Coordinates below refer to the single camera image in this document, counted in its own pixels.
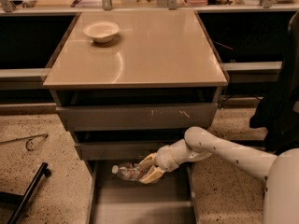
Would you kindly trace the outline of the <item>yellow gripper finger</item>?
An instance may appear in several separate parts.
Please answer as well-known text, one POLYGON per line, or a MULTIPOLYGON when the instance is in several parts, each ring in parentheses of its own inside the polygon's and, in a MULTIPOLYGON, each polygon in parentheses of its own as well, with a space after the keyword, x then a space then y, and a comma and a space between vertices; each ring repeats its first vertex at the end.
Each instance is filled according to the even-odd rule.
POLYGON ((139 163, 139 168, 141 170, 143 170, 143 169, 147 169, 147 168, 151 167, 152 165, 155 164, 155 158, 156 158, 155 153, 149 154, 144 160, 142 160, 139 163))
POLYGON ((162 170, 160 167, 151 166, 149 168, 149 171, 143 175, 139 181, 143 184, 149 184, 157 181, 164 175, 164 170, 162 170))

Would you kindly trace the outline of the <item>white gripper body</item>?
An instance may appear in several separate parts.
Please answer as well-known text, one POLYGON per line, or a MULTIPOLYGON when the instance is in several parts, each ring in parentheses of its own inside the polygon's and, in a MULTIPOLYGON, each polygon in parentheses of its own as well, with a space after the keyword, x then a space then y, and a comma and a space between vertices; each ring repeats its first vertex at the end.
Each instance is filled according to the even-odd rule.
POLYGON ((172 145, 161 147, 156 152, 156 165, 165 172, 176 170, 182 163, 187 162, 191 149, 183 139, 172 145))

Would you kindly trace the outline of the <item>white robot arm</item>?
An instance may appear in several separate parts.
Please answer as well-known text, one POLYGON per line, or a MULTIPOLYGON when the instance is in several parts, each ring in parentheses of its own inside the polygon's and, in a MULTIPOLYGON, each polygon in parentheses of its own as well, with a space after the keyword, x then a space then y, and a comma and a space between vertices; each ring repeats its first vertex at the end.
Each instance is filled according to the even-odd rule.
POLYGON ((182 163, 197 162, 215 154, 265 183, 263 224, 299 224, 299 149, 279 155, 221 139, 200 127, 184 138, 151 153, 139 163, 148 172, 143 184, 160 179, 182 163))

